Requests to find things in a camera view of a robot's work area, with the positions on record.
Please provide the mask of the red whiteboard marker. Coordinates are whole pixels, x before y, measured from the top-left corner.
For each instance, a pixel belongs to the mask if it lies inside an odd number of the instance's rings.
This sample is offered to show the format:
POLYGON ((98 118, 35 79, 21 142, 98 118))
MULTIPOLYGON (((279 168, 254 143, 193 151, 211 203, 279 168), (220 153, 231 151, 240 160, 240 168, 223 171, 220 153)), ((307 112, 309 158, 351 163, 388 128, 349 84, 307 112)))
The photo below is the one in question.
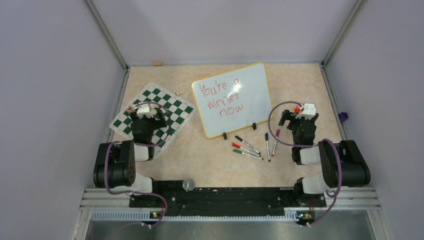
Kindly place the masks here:
POLYGON ((238 144, 236 144, 236 143, 232 143, 231 145, 232 145, 234 148, 236 148, 236 149, 238 149, 238 150, 241 150, 241 151, 243 151, 243 152, 245 152, 245 153, 248 153, 248 154, 250 154, 250 155, 257 156, 257 157, 260 157, 260 156, 261 156, 259 153, 256 153, 256 152, 254 152, 254 151, 251 151, 251 150, 249 150, 249 149, 247 149, 247 148, 245 148, 245 147, 242 147, 242 146, 240 146, 240 145, 238 145, 238 144))

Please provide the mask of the yellow framed whiteboard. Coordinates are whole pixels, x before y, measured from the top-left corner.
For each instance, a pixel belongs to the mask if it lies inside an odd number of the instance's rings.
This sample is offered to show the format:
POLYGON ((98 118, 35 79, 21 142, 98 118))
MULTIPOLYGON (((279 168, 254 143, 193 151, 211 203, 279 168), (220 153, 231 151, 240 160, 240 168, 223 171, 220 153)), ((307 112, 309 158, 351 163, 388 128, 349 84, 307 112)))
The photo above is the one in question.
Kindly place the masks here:
POLYGON ((208 139, 263 123, 273 107, 262 62, 196 80, 191 88, 208 139))

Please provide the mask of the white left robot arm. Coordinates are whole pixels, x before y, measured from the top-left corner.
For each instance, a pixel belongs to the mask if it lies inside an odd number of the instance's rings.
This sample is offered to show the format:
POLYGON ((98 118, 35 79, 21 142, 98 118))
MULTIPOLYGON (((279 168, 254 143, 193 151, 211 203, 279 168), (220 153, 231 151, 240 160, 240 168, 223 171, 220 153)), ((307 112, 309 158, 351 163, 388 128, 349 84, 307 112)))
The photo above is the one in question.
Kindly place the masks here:
POLYGON ((154 180, 136 171, 136 160, 151 161, 154 157, 154 132, 166 128, 164 113, 129 114, 133 139, 122 142, 101 143, 93 169, 93 183, 97 188, 117 192, 141 194, 141 200, 149 207, 160 202, 159 191, 153 188, 154 180))

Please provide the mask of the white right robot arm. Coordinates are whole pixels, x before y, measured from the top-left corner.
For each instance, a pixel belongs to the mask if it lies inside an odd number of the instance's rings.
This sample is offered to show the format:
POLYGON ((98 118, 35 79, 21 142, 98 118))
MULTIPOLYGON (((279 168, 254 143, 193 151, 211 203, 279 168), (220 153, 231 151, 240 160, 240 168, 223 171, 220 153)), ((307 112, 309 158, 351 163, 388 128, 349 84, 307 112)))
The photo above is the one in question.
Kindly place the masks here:
POLYGON ((288 121, 287 129, 292 133, 295 146, 291 148, 294 163, 300 166, 319 165, 321 171, 315 175, 299 178, 294 185, 293 200, 299 206, 307 206, 314 195, 327 190, 337 189, 339 175, 342 187, 364 187, 371 181, 371 172, 358 145, 354 140, 342 140, 330 144, 326 140, 314 145, 315 121, 319 114, 311 119, 298 113, 284 110, 278 125, 288 121))

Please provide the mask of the purple whiteboard marker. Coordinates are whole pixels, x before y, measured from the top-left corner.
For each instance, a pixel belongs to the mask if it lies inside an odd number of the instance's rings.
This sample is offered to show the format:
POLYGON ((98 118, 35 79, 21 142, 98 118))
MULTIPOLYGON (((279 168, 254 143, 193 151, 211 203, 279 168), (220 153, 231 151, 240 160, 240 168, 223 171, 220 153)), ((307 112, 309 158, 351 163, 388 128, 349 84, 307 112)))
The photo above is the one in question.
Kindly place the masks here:
POLYGON ((275 156, 275 152, 276 152, 276 148, 278 145, 278 139, 279 139, 279 135, 280 135, 280 129, 278 129, 275 133, 275 140, 274 140, 274 144, 273 144, 273 148, 272 148, 272 152, 271 152, 271 156, 274 157, 275 156))

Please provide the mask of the blue whiteboard marker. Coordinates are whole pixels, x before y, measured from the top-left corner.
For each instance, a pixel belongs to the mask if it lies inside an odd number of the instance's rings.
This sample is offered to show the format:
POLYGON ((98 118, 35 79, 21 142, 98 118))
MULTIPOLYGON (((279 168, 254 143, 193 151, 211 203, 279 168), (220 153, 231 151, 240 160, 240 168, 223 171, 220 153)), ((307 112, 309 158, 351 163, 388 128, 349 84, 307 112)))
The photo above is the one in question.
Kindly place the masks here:
POLYGON ((265 144, 266 144, 267 161, 271 162, 270 141, 269 141, 268 132, 264 134, 264 138, 265 138, 265 144))

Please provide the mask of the black whiteboard marker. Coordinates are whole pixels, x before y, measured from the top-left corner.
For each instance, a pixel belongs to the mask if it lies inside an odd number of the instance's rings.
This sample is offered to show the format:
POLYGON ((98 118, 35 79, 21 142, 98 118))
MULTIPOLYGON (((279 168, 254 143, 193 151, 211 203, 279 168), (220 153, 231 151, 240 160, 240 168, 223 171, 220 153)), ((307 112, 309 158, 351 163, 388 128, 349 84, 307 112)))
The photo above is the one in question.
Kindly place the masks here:
POLYGON ((239 137, 238 135, 234 136, 237 140, 239 140, 240 142, 242 142, 244 145, 246 145, 247 147, 249 147, 251 150, 253 150, 256 154, 258 154, 259 156, 261 155, 261 152, 259 150, 257 150, 256 148, 254 148, 251 144, 249 144, 248 142, 244 141, 241 137, 239 137))

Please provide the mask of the green whiteboard marker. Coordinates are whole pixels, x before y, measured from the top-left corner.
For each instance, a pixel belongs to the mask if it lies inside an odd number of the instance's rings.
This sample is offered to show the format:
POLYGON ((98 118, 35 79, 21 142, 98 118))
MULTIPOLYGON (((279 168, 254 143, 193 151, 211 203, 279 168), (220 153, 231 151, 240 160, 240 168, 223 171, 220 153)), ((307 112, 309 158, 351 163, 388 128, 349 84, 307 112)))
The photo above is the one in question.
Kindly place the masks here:
POLYGON ((254 158, 254 159, 257 159, 257 160, 261 160, 261 161, 264 160, 263 157, 260 157, 260 156, 254 155, 254 154, 249 154, 249 153, 246 153, 246 152, 244 152, 242 150, 239 150, 239 149, 233 149, 232 151, 234 153, 237 153, 237 154, 240 154, 240 155, 244 155, 244 156, 247 156, 247 157, 250 157, 250 158, 254 158))

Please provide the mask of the green white chessboard mat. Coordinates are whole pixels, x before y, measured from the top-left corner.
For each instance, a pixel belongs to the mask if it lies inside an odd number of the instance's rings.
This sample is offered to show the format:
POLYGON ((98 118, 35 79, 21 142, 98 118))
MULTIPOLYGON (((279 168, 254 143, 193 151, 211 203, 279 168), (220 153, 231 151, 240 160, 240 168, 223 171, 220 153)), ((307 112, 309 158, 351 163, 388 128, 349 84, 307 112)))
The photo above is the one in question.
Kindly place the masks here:
POLYGON ((170 120, 167 121, 169 129, 161 128, 156 130, 152 137, 154 144, 159 144, 163 140, 165 141, 162 145, 154 148, 153 158, 157 159, 165 152, 170 143, 196 113, 196 107, 165 88, 152 82, 148 83, 138 95, 124 105, 124 108, 114 117, 109 125, 109 128, 116 134, 121 135, 124 140, 133 138, 131 130, 132 120, 127 109, 129 107, 134 108, 142 102, 155 102, 164 106, 168 112, 164 116, 166 118, 170 117, 170 120))

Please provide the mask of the purple block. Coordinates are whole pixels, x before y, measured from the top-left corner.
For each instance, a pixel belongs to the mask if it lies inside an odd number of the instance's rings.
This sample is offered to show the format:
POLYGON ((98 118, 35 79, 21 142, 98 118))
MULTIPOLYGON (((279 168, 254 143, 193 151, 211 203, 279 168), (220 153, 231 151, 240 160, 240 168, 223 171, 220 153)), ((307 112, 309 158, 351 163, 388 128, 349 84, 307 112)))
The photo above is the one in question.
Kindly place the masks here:
POLYGON ((345 121, 347 121, 347 120, 349 119, 349 115, 348 115, 348 113, 347 113, 347 112, 340 112, 340 113, 338 114, 338 119, 339 119, 339 121, 340 121, 341 123, 343 123, 343 122, 345 122, 345 121))

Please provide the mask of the small wooden block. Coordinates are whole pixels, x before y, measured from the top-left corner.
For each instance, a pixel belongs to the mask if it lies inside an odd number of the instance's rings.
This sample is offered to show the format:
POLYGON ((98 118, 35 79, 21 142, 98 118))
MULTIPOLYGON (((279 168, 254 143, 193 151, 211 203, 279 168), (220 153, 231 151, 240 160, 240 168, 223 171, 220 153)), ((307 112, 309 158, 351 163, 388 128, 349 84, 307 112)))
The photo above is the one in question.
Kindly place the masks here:
POLYGON ((163 62, 162 62, 162 61, 154 61, 151 65, 152 65, 153 67, 161 67, 161 66, 163 66, 164 64, 163 64, 163 62))

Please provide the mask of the grey round knob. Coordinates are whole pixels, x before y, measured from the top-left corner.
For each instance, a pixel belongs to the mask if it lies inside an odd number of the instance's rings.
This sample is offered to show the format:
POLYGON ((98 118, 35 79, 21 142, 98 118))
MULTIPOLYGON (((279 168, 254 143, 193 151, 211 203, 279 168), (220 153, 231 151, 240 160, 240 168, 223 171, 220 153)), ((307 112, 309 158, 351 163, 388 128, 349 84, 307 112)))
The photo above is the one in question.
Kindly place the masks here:
POLYGON ((188 179, 185 179, 182 182, 182 187, 186 192, 190 192, 190 191, 195 189, 196 184, 195 184, 195 181, 193 179, 188 178, 188 179))

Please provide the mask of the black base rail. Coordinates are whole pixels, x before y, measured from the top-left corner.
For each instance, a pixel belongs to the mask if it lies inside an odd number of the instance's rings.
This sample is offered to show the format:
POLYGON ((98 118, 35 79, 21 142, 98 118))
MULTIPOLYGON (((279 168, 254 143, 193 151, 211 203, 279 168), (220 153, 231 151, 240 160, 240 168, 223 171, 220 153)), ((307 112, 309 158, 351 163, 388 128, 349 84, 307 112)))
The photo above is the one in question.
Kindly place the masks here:
POLYGON ((153 193, 132 195, 130 208, 166 208, 167 217, 274 217, 286 208, 326 207, 323 194, 300 194, 293 187, 196 187, 186 191, 181 180, 153 182, 153 193))

